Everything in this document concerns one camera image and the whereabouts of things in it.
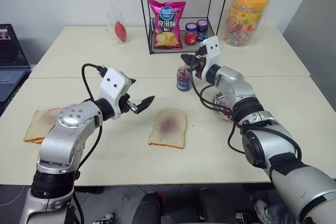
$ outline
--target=glass jar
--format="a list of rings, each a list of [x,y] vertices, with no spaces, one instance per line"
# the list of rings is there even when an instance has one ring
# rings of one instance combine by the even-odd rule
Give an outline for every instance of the glass jar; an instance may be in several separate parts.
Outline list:
[[[199,19],[197,22],[197,41],[203,41],[208,38],[209,22],[206,19]]]
[[[225,41],[243,46],[255,33],[269,0],[232,0],[226,21]]]
[[[188,91],[191,88],[191,76],[187,66],[179,67],[177,70],[177,88],[181,91]]]
[[[185,25],[184,42],[187,45],[194,45],[197,43],[197,25],[195,23],[188,23]]]

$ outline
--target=slice of bread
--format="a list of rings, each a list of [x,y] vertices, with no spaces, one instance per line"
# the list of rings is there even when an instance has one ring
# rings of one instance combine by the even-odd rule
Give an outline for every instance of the slice of bread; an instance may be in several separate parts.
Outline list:
[[[47,133],[54,127],[61,110],[62,108],[35,111],[23,141],[41,144]]]
[[[154,120],[148,144],[184,148],[187,115],[184,110],[167,108],[160,110]]]

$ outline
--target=potato chip bag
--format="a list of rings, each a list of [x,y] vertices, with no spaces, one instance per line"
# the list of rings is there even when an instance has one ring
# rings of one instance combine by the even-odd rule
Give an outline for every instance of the potato chip bag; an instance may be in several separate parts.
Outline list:
[[[159,3],[148,0],[154,13],[154,48],[182,49],[179,21],[185,2]]]

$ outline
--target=white table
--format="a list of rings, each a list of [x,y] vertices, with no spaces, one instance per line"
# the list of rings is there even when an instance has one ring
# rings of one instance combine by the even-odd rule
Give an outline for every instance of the white table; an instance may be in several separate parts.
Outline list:
[[[311,78],[247,77],[246,80],[254,87],[265,110],[299,143],[302,160],[336,177],[336,114]],[[88,82],[93,94],[98,94],[100,79],[89,78]],[[80,169],[76,185],[269,181],[261,169],[228,148],[226,141],[232,125],[204,108],[193,91],[179,91],[175,78],[138,78],[129,94],[133,102],[153,94],[156,97],[141,114],[129,112],[116,121],[104,123],[100,143]],[[0,184],[28,185],[33,181],[39,145],[24,143],[23,137],[34,112],[81,102],[87,97],[80,78],[28,79],[0,118]],[[183,150],[147,145],[156,113],[170,106],[187,113]],[[87,140],[86,151],[97,134],[98,130]],[[238,131],[232,144],[242,148]]]
[[[65,27],[30,78],[81,77],[84,63],[127,72],[129,77],[173,77],[183,64],[180,54],[149,54],[144,27],[127,27],[129,42],[114,44],[105,27]],[[255,44],[235,48],[221,39],[220,65],[244,76],[309,76],[308,70],[276,27],[265,27]],[[88,77],[97,72],[88,69]]]

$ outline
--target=cable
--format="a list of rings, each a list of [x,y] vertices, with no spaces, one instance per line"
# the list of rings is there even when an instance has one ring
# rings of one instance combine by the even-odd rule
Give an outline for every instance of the cable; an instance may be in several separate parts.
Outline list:
[[[205,87],[200,91],[199,94],[200,94],[200,96],[202,97],[203,100],[205,100],[205,99],[203,98],[203,92],[204,92],[206,89],[211,88],[211,87],[213,87],[213,86],[214,86],[214,84],[210,84],[210,85],[208,85],[208,86],[205,86]],[[210,109],[210,110],[214,110],[214,111],[218,111],[218,112],[222,112],[222,113],[225,112],[225,113],[227,113],[227,114],[229,114],[229,115],[232,115],[230,108],[228,108],[228,107],[226,107],[226,106],[224,106],[224,105],[217,104],[217,103],[211,103],[211,104],[213,104],[214,106],[216,106],[216,107],[218,107],[218,108],[223,108],[225,111],[220,110],[220,109],[216,109],[216,108],[213,108],[213,107],[210,107],[210,106],[206,105],[206,104],[204,103],[204,101],[202,101],[202,99],[200,99],[200,101],[201,101],[201,103],[203,104],[204,107],[206,107],[206,108],[208,108],[208,109]]]
[[[195,58],[196,58],[196,54],[194,55],[194,57],[193,57],[193,59],[192,59],[192,61],[191,61],[191,65],[190,65],[190,72],[191,72],[191,74],[190,74],[190,76],[191,76],[190,79],[191,79],[191,85],[193,86],[193,89],[194,89],[195,93],[197,94],[197,96],[199,97],[199,99],[200,99],[202,105],[203,105],[204,107],[210,109],[210,110],[223,112],[223,110],[219,110],[219,109],[216,109],[216,108],[212,108],[212,107],[206,105],[206,104],[205,104],[205,102],[206,102],[206,103],[208,103],[208,104],[210,104],[210,105],[212,105],[212,106],[216,106],[216,107],[223,108],[223,109],[226,110],[226,113],[228,113],[229,115],[232,115],[232,112],[231,112],[231,109],[230,109],[230,108],[228,108],[228,107],[226,107],[226,106],[223,106],[223,105],[220,105],[220,104],[216,104],[216,103],[214,103],[214,102],[210,102],[210,101],[204,99],[204,98],[202,97],[202,95],[198,92],[198,90],[197,90],[197,88],[196,88],[196,86],[195,86],[195,83],[194,83],[194,77],[193,77],[193,66],[194,66],[194,63],[195,63]],[[208,85],[208,86],[204,87],[204,88],[202,89],[202,91],[204,92],[205,89],[210,88],[210,87],[212,87],[212,86],[213,86],[213,84]]]
[[[89,93],[90,99],[93,100],[93,95],[92,95],[92,93],[91,93],[91,90],[90,90],[90,88],[89,88],[89,85],[88,85],[88,83],[87,83],[87,81],[86,81],[86,77],[85,77],[85,68],[86,68],[86,67],[93,67],[93,68],[98,69],[99,66],[94,65],[94,64],[91,64],[91,63],[86,63],[86,64],[84,64],[84,65],[82,66],[82,78],[83,78],[83,82],[84,82],[84,85],[85,85],[85,87],[86,87],[86,90],[87,90],[88,93]]]
[[[98,133],[98,137],[95,141],[95,143],[93,144],[93,147],[91,148],[91,150],[88,152],[88,154],[86,154],[86,156],[83,158],[83,160],[79,163],[78,169],[84,164],[84,162],[89,158],[89,156],[92,154],[92,152],[95,150],[95,148],[97,147],[100,137],[101,137],[101,133],[103,131],[103,126],[101,125],[99,127],[99,133]]]
[[[74,216],[74,219],[73,219],[74,221],[75,221],[75,224],[80,224],[80,222],[79,222],[79,220],[78,220],[78,218],[77,218],[77,216],[75,215]]]
[[[25,186],[23,186],[22,190],[21,190],[21,193],[15,198],[13,199],[11,202],[9,203],[6,203],[6,204],[1,204],[0,207],[4,207],[4,206],[8,206],[10,205],[11,203],[13,203],[14,201],[16,201],[22,194],[23,194],[23,191],[25,190]]]
[[[193,89],[194,89],[195,93],[196,93],[197,96],[199,97],[199,100],[201,101],[201,104],[202,104],[204,107],[206,107],[206,108],[208,108],[208,109],[210,109],[210,110],[218,111],[218,112],[222,112],[222,113],[223,113],[223,110],[220,110],[220,109],[216,109],[216,108],[210,107],[210,106],[206,105],[205,102],[208,103],[208,104],[210,104],[210,105],[213,105],[213,106],[215,106],[215,107],[223,108],[227,114],[229,114],[229,115],[232,116],[232,111],[231,111],[231,109],[230,109],[229,107],[226,107],[226,106],[223,106],[223,105],[220,105],[220,104],[216,104],[216,103],[213,103],[213,102],[209,102],[209,101],[207,101],[206,99],[203,98],[203,96],[202,96],[202,95],[203,95],[203,92],[204,92],[206,89],[213,87],[214,84],[210,84],[210,85],[208,85],[208,86],[205,86],[205,87],[201,90],[200,93],[198,92],[198,90],[197,90],[197,88],[196,88],[196,86],[195,86],[195,83],[194,83],[194,78],[193,78],[193,66],[194,66],[195,58],[196,58],[196,54],[195,54],[195,56],[193,57],[193,59],[192,59],[192,61],[191,61],[191,66],[190,66],[190,71],[191,71],[191,74],[190,74],[190,75],[191,75],[191,77],[190,77],[190,79],[191,79],[191,85],[193,86]],[[234,147],[231,145],[231,138],[232,138],[233,134],[235,133],[235,128],[236,128],[236,125],[235,125],[235,123],[233,123],[233,127],[232,127],[232,130],[231,130],[231,133],[230,133],[230,135],[229,135],[229,137],[228,137],[228,139],[227,139],[227,144],[228,144],[228,146],[229,146],[231,149],[233,149],[234,151],[237,151],[237,152],[239,152],[239,153],[241,153],[241,154],[245,154],[245,152],[240,151],[240,150],[234,148]]]
[[[232,138],[232,136],[233,136],[233,133],[235,133],[235,129],[236,129],[236,124],[233,123],[233,126],[232,126],[232,130],[231,130],[230,136],[229,136],[228,139],[227,139],[227,145],[228,145],[231,149],[233,149],[234,151],[239,152],[239,153],[242,153],[242,154],[245,155],[245,152],[240,151],[240,150],[234,148],[234,147],[231,145],[231,138]]]
[[[97,65],[94,65],[94,64],[91,64],[91,63],[86,63],[82,66],[82,78],[83,78],[83,82],[84,82],[84,85],[89,93],[89,96],[90,96],[90,99],[92,101],[94,101],[94,98],[93,98],[93,95],[91,93],[91,90],[90,90],[90,87],[86,81],[86,77],[85,77],[85,68],[86,67],[93,67],[93,68],[96,68],[100,74],[103,74],[105,75],[107,69],[105,67],[101,67],[101,66],[97,66]],[[95,150],[95,148],[97,147],[98,143],[99,143],[99,140],[100,140],[100,137],[101,137],[101,133],[102,133],[102,130],[103,130],[103,126],[101,125],[99,127],[99,133],[98,133],[98,136],[97,136],[97,139],[95,141],[95,143],[93,144],[91,150],[88,152],[88,154],[83,158],[83,160],[79,163],[79,166],[78,166],[78,169],[84,164],[84,162],[89,158],[89,156],[92,154],[92,152]]]
[[[73,192],[72,197],[73,197],[73,200],[74,200],[74,202],[75,202],[75,204],[76,204],[76,206],[77,206],[78,212],[79,212],[80,224],[84,224],[84,214],[83,214],[83,210],[82,210],[82,207],[80,206],[80,203],[79,203],[79,201],[78,201],[78,198],[77,198],[75,192]]]
[[[282,138],[284,138],[285,140],[287,140],[289,143],[291,143],[296,151],[297,151],[297,159],[301,161],[302,159],[302,151],[301,151],[301,148],[300,146],[297,144],[297,142],[295,142],[292,138],[290,138],[289,136],[279,132],[279,131],[276,131],[276,130],[273,130],[273,129],[270,129],[270,128],[265,128],[265,127],[261,127],[261,126],[243,126],[241,127],[243,130],[246,130],[246,131],[249,131],[249,130],[255,130],[255,131],[265,131],[265,132],[268,132],[268,133],[273,133],[275,135],[278,135]]]

